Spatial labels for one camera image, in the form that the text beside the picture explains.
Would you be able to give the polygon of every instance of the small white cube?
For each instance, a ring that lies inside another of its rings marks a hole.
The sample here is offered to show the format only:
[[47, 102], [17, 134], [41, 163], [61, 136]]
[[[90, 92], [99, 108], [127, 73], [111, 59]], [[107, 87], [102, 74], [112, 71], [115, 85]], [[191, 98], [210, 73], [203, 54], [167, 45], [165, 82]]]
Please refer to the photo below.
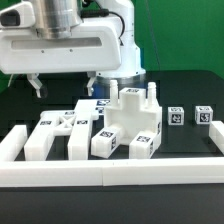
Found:
[[168, 107], [168, 124], [184, 125], [183, 107]]
[[195, 121], [197, 124], [210, 124], [213, 118], [213, 110], [210, 106], [195, 107]]
[[91, 155], [108, 159], [120, 145], [120, 130], [104, 128], [92, 138]]
[[156, 134], [139, 132], [129, 145], [129, 159], [150, 159], [156, 150]]

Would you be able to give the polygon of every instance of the white plastic block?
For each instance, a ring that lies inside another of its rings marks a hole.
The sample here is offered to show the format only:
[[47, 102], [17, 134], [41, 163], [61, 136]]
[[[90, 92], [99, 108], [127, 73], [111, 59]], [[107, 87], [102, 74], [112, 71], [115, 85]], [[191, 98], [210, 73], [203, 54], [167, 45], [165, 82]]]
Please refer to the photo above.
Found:
[[104, 161], [35, 161], [0, 164], [0, 187], [102, 186]]
[[26, 125], [16, 125], [0, 143], [0, 162], [14, 161], [26, 141]]
[[54, 128], [59, 124], [58, 116], [45, 113], [24, 146], [27, 161], [44, 161], [54, 142]]
[[184, 125], [183, 107], [168, 107], [168, 124]]
[[75, 107], [76, 113], [97, 112], [99, 116], [104, 115], [104, 107], [110, 103], [109, 99], [79, 100]]
[[102, 158], [109, 156], [120, 145], [123, 130], [121, 127], [114, 125], [113, 127], [102, 129], [97, 135], [92, 138], [91, 155]]
[[[145, 89], [124, 88], [118, 99], [117, 81], [110, 81], [110, 103], [105, 106], [104, 127], [120, 126], [122, 135], [119, 144], [129, 145], [140, 131], [147, 131], [156, 135], [156, 143], [161, 144], [162, 107], [156, 99], [156, 84], [148, 83], [148, 99]], [[111, 139], [101, 139], [99, 134], [93, 138], [93, 154], [108, 158]]]
[[155, 152], [155, 133], [139, 132], [129, 145], [129, 159], [150, 159]]
[[92, 133], [92, 115], [77, 115], [72, 134], [68, 142], [69, 160], [88, 160], [88, 151]]
[[70, 136], [75, 122], [76, 113], [74, 110], [52, 110], [41, 113], [43, 117], [55, 117], [57, 125], [54, 128], [54, 136]]
[[195, 107], [195, 121], [197, 124], [210, 124], [213, 119], [213, 110], [210, 106]]
[[224, 124], [221, 121], [212, 121], [209, 127], [209, 137], [224, 154]]

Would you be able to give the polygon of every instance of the block with tag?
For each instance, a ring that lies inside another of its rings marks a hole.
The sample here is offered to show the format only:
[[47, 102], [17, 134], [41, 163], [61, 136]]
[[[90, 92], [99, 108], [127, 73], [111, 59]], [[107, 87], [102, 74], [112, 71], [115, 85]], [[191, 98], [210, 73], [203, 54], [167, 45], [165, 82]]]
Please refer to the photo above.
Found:
[[91, 155], [102, 158], [109, 156], [120, 145], [121, 129], [104, 128], [92, 138]]
[[213, 118], [213, 110], [210, 106], [195, 107], [195, 121], [197, 124], [210, 124]]
[[184, 125], [183, 107], [168, 107], [168, 124]]
[[129, 159], [150, 159], [156, 147], [156, 134], [140, 131], [129, 145]]

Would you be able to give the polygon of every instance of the white block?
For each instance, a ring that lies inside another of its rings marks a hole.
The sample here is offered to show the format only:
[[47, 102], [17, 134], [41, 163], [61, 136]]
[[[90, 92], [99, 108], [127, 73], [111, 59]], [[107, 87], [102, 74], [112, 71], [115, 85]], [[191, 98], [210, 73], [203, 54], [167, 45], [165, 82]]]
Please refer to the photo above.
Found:
[[168, 124], [184, 125], [183, 107], [168, 107]]
[[109, 158], [120, 145], [122, 136], [121, 128], [104, 128], [92, 138], [91, 155]]
[[102, 186], [104, 161], [35, 161], [0, 164], [0, 187]]
[[0, 144], [0, 161], [14, 161], [27, 141], [26, 125], [16, 125]]
[[155, 133], [139, 132], [129, 145], [129, 159], [150, 159], [156, 148]]
[[224, 154], [224, 124], [221, 121], [212, 121], [209, 127], [209, 137]]
[[98, 99], [98, 100], [79, 100], [75, 107], [76, 113], [96, 111], [98, 115], [104, 115], [104, 107], [110, 103], [109, 99]]
[[68, 142], [69, 160], [88, 160], [92, 123], [91, 113], [77, 115]]
[[197, 124], [210, 124], [213, 119], [213, 110], [210, 106], [195, 107], [195, 121]]
[[38, 122], [24, 146], [27, 161], [44, 161], [54, 142], [54, 128], [59, 124], [57, 114], [46, 113]]

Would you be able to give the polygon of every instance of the white tower block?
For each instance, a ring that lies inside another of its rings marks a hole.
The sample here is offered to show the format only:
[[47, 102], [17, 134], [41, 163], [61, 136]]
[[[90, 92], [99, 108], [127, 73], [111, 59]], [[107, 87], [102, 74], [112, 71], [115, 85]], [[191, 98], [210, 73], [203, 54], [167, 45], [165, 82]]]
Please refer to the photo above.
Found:
[[154, 148], [160, 146], [162, 107], [156, 99], [155, 83], [148, 84], [148, 99], [146, 99], [145, 89], [124, 88], [120, 91], [118, 101], [117, 82], [112, 80], [110, 102], [105, 106], [104, 111], [105, 128], [92, 139], [92, 155], [108, 158], [115, 150], [114, 148], [111, 150], [113, 141], [115, 145], [115, 136], [118, 136], [116, 145], [129, 145], [141, 131], [155, 134]]
[[26, 141], [26, 125], [16, 125], [0, 144], [0, 162], [14, 161]]

